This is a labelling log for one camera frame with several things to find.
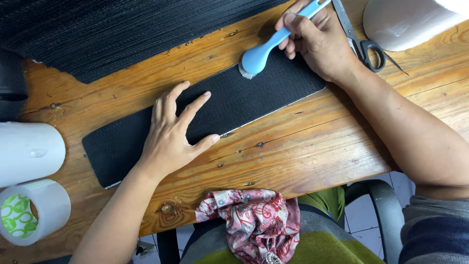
brush bristles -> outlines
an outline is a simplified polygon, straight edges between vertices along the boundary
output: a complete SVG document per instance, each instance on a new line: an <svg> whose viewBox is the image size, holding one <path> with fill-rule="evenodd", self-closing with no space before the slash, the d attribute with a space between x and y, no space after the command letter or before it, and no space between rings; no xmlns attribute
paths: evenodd
<svg viewBox="0 0 469 264"><path fill-rule="evenodd" d="M254 78L254 76L256 76L255 74L248 73L247 71L245 71L243 69L242 65L241 65L241 62L238 63L238 69L239 69L239 72L241 73L241 75L246 79L252 80Z"/></svg>

black scissor handle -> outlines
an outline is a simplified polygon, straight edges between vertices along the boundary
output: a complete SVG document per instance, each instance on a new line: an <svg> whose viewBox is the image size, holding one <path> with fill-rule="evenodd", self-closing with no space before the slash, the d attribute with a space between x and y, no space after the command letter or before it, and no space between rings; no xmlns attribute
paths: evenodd
<svg viewBox="0 0 469 264"><path fill-rule="evenodd" d="M375 42L369 41L369 40L360 41L360 46L362 48L363 56L364 56L363 64L373 72L378 72L378 71L382 70L384 68L384 66L386 65L386 57L385 57L385 53L384 53L383 49L378 44L376 44ZM370 62L370 58L368 57L368 50L369 49L374 50L378 54L379 67L377 67L377 68L373 67L371 62Z"/></svg>

striped sleeve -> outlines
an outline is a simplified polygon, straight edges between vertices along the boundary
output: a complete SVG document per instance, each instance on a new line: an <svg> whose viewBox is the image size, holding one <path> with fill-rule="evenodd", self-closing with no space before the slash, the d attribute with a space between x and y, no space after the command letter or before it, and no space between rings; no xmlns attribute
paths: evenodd
<svg viewBox="0 0 469 264"><path fill-rule="evenodd" d="M469 200L412 196L403 213L399 263L469 263Z"/></svg>

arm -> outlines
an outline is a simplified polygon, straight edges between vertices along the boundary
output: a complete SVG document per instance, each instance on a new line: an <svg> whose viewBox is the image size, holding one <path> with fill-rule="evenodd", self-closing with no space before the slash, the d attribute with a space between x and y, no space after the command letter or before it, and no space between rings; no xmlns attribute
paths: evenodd
<svg viewBox="0 0 469 264"><path fill-rule="evenodd" d="M300 52L311 69L350 96L406 175L416 194L441 200L469 198L469 144L441 120L395 91L355 57L336 13L311 20L297 16L310 0L298 0L276 29L293 32L279 44L293 59Z"/></svg>
<svg viewBox="0 0 469 264"><path fill-rule="evenodd" d="M160 181L220 139L210 135L193 146L187 142L189 123L210 98L210 92L206 92L176 117L176 98L188 87L189 82L183 82L156 100L140 160L84 235L71 264L128 263L145 210Z"/></svg>

blue brush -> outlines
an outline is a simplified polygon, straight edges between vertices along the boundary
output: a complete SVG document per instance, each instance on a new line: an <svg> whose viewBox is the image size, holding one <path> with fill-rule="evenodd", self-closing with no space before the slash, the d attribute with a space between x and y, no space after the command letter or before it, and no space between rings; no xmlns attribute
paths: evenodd
<svg viewBox="0 0 469 264"><path fill-rule="evenodd" d="M312 18L331 2L331 0L326 0L322 4L319 4L319 1L320 0L313 0L313 2L305 6L298 14ZM288 38L290 34L291 32L286 27L283 27L273 34L265 44L247 50L242 56L241 63L238 64L241 75L251 80L256 74L260 73L265 67L270 51L284 39Z"/></svg>

